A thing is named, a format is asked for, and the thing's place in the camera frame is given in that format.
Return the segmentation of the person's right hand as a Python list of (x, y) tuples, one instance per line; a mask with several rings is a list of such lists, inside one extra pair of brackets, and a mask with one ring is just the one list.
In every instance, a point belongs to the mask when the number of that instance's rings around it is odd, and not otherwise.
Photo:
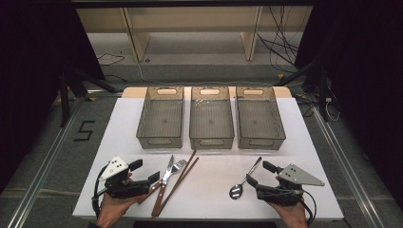
[(308, 228), (305, 207), (301, 202), (294, 206), (281, 206), (273, 202), (269, 205), (279, 214), (287, 228)]

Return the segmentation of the black metal stand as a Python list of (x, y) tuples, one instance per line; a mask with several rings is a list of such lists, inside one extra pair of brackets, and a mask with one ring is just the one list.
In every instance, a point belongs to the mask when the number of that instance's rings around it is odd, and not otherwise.
[(75, 97), (79, 98), (84, 98), (88, 93), (83, 81), (88, 81), (110, 93), (122, 92), (121, 89), (108, 85), (77, 67), (66, 66), (59, 77), (59, 91), (62, 104), (62, 127), (67, 124), (70, 118), (68, 93), (71, 91)]
[(319, 93), (319, 114), (325, 122), (329, 121), (326, 111), (326, 95), (327, 95), (327, 71), (325, 66), (320, 61), (312, 61), (306, 66), (300, 68), (297, 72), (292, 73), (289, 77), (275, 83), (275, 86), (286, 86), (293, 82), (300, 76), (305, 75), (306, 79), (303, 83), (303, 90), (305, 92), (313, 92), (315, 89)]

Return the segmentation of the knife with wooden handle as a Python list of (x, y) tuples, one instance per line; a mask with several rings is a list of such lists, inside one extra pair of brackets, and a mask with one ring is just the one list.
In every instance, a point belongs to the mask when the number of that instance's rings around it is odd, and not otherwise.
[(157, 216), (157, 214), (158, 214), (158, 212), (160, 210), (160, 207), (162, 205), (163, 195), (164, 195), (164, 192), (165, 192), (165, 187), (166, 187), (166, 185), (168, 183), (168, 180), (169, 180), (169, 178), (170, 178), (170, 176), (172, 174), (173, 165), (174, 165), (174, 156), (171, 155), (169, 163), (168, 163), (168, 165), (166, 167), (166, 170), (165, 170), (165, 174), (163, 176), (163, 180), (162, 180), (162, 184), (161, 184), (158, 196), (156, 198), (153, 210), (151, 212), (152, 218), (155, 218)]

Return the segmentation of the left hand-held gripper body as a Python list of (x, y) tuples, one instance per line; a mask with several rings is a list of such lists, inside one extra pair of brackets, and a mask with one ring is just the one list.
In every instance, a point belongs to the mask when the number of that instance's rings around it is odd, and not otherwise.
[(128, 179), (130, 163), (119, 156), (113, 157), (101, 172), (99, 181), (105, 183), (106, 192), (114, 199), (133, 198), (148, 193), (148, 180), (132, 181)]

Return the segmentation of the metal spoon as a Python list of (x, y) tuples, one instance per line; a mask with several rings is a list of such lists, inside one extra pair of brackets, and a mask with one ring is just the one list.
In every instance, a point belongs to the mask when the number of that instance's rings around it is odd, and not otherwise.
[[(255, 161), (253, 166), (248, 171), (248, 175), (251, 175), (255, 171), (255, 169), (258, 167), (259, 163), (261, 162), (261, 160), (262, 160), (262, 157), (258, 157), (258, 159)], [(243, 185), (245, 184), (246, 180), (247, 180), (247, 178), (244, 178), (241, 183), (235, 184), (230, 188), (229, 197), (232, 200), (238, 200), (241, 197), (241, 195), (243, 193)]]

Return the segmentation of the dark curtain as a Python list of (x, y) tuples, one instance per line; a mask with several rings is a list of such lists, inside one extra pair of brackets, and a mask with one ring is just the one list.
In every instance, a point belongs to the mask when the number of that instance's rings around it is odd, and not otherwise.
[(403, 210), (403, 0), (317, 0), (297, 65), (341, 19), (325, 59), (331, 91), (363, 152)]
[(0, 0), (0, 194), (36, 140), (69, 66), (105, 77), (71, 0)]

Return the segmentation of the white table cover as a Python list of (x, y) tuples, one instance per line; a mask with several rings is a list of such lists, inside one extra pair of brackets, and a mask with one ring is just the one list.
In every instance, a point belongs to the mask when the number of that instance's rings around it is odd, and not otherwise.
[[(175, 160), (187, 160), (193, 153), (188, 134), (183, 134), (181, 149), (144, 150), (136, 139), (138, 122), (143, 108), (139, 98), (121, 98), (112, 111), (98, 153), (87, 175), (86, 183), (73, 215), (92, 219), (91, 207), (94, 182), (112, 157), (118, 155), (125, 162), (142, 159), (144, 165), (133, 172), (135, 180), (143, 180), (159, 171), (163, 173), (171, 155)], [(317, 221), (343, 218), (336, 196), (326, 177), (316, 149), (293, 98), (279, 98), (278, 109), (286, 133), (286, 140), (278, 151), (230, 150), (196, 151), (199, 157), (191, 172), (157, 217), (162, 220), (273, 220), (277, 213), (266, 202), (257, 199), (249, 184), (243, 185), (240, 199), (229, 197), (230, 188), (240, 183), (258, 157), (280, 167), (292, 163), (317, 177), (324, 186), (304, 186), (305, 203), (317, 212)]]

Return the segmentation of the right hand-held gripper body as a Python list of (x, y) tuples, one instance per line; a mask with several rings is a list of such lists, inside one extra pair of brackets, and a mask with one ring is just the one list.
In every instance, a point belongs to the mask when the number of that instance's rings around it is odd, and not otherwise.
[(289, 164), (281, 168), (281, 172), (276, 175), (278, 180), (277, 187), (259, 183), (255, 187), (259, 200), (273, 202), (281, 206), (294, 206), (302, 199), (304, 192), (302, 189), (303, 185), (325, 185), (322, 180), (319, 180), (295, 164)]

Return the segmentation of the fork with wooden handle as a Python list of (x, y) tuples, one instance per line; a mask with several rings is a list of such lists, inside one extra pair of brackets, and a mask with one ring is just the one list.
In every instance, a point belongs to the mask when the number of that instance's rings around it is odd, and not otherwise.
[[(185, 167), (186, 160), (180, 160), (177, 162), (174, 162), (173, 168), (172, 168), (172, 174), (175, 174), (177, 171), (181, 170), (183, 167)], [(140, 198), (138, 201), (139, 204), (143, 203), (149, 196), (151, 196), (157, 189), (160, 190), (161, 184), (162, 184), (163, 178), (158, 180), (148, 191), (148, 193)]]

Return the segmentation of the person's left hand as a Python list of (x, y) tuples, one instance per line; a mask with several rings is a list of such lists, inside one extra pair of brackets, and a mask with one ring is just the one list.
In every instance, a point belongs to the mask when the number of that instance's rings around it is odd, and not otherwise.
[(141, 196), (114, 199), (108, 193), (104, 193), (100, 207), (100, 214), (95, 224), (103, 228), (114, 228), (125, 212), (140, 200)]

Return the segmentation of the smoky clear plastic bin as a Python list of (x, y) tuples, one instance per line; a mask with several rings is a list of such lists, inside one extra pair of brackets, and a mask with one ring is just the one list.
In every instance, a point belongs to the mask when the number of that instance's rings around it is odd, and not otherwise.
[(235, 138), (229, 88), (191, 88), (189, 139), (193, 150), (231, 149)]
[(182, 148), (182, 86), (149, 87), (136, 137), (143, 149)]
[(236, 88), (238, 148), (279, 150), (286, 134), (272, 87)]

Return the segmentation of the aluminium floor rail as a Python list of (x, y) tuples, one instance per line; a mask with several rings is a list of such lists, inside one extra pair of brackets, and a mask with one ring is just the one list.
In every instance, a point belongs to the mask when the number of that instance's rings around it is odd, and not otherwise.
[(324, 135), (327, 143), (331, 147), (331, 151), (336, 159), (336, 162), (341, 169), (345, 180), (348, 183), (350, 190), (352, 191), (355, 200), (364, 216), (367, 220), (370, 228), (386, 228), (380, 214), (377, 212), (375, 204), (370, 199), (367, 191), (364, 189), (358, 175), (354, 171), (353, 166), (346, 157), (344, 150), (342, 149), (333, 129), (328, 123), (322, 120), (317, 108), (313, 109), (315, 119), (319, 125), (322, 134)]
[(62, 126), (58, 126), (57, 133), (54, 135), (51, 146), (45, 157), (41, 160), (41, 165), (35, 172), (35, 176), (29, 181), (29, 187), (21, 192), (21, 200), (11, 214), (7, 222), (7, 228), (23, 228), (29, 212), (39, 196), (39, 193), (55, 163), (61, 148), (66, 141), (67, 134), (75, 121), (77, 112), (83, 105), (84, 100), (78, 99), (72, 103), (72, 109), (69, 113), (70, 118)]

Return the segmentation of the pale wooden shelf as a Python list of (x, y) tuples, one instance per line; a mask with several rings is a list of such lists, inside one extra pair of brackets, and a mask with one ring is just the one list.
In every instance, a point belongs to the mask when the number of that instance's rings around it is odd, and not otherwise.
[(87, 33), (124, 33), (134, 59), (144, 58), (153, 32), (237, 32), (245, 58), (254, 58), (260, 31), (306, 28), (310, 6), (78, 9)]

